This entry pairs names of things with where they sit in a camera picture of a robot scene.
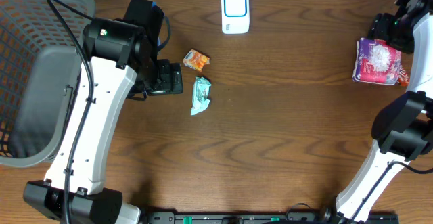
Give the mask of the small orange snack box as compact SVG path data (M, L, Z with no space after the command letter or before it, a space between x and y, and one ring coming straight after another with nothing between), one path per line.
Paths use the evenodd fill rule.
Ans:
M203 67L210 63L210 58L195 49L191 49L183 58L183 63L187 67L201 72Z

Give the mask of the mint green snack packet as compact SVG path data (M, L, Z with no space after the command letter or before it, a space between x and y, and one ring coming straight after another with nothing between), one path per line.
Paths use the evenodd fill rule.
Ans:
M190 110L192 116L199 114L208 108L210 104L208 98L210 87L211 83L209 80L204 77L196 77L196 81L193 84L192 107Z

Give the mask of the purple red snack bag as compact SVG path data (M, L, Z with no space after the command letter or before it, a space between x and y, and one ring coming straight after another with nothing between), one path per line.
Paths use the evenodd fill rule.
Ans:
M398 80L401 52L379 39L360 38L352 80L362 83L394 85Z

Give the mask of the red orange snack bar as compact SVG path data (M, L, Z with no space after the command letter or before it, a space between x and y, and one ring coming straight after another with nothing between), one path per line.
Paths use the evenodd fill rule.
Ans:
M399 66L398 83L403 87L409 85L409 75L402 65Z

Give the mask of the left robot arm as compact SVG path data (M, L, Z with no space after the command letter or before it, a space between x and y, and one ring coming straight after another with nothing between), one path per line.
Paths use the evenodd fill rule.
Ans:
M83 30L80 81L57 156L23 199L63 223L139 223L141 209L105 187L108 152L127 99L183 91L181 67L158 59L168 18L153 2L131 0L121 19L92 18Z

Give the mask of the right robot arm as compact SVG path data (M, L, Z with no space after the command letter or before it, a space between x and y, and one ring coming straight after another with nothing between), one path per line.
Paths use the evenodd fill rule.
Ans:
M432 150L432 0L396 0L397 12L378 14L367 36L413 54L406 92L383 108L371 129L368 157L324 223L366 223L387 185L410 162Z

